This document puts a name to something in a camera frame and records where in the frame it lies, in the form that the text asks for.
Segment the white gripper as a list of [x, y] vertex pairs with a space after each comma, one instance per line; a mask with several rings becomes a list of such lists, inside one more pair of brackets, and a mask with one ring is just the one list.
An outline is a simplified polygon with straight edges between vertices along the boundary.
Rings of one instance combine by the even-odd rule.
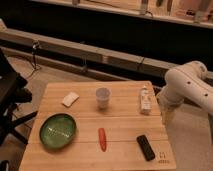
[[168, 125], [175, 116], [175, 109], [183, 103], [184, 98], [182, 95], [175, 92], [171, 87], [164, 86], [157, 94], [157, 101], [160, 108], [165, 110], [163, 119], [164, 124]]

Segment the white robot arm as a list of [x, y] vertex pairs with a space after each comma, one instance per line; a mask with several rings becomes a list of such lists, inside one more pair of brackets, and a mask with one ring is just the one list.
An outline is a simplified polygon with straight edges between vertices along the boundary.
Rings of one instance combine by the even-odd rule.
[[200, 106], [213, 119], [213, 86], [204, 82], [206, 75], [207, 68], [200, 61], [191, 61], [166, 72], [166, 85], [156, 96], [164, 124], [173, 119], [173, 111], [185, 98]]

